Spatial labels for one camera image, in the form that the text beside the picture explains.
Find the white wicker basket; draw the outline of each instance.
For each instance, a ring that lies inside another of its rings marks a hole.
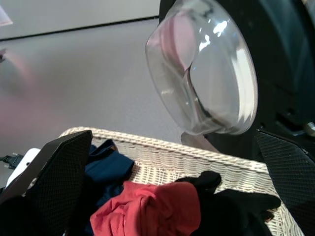
[[[102,129],[75,127],[61,136],[92,130],[93,143],[113,139],[120,153],[135,161],[130,180],[138,183],[164,184],[184,176],[198,176],[205,170],[221,174],[218,191],[236,189],[278,196],[265,164],[227,156],[162,140]],[[273,236],[303,236],[297,223],[282,204],[268,224]]]

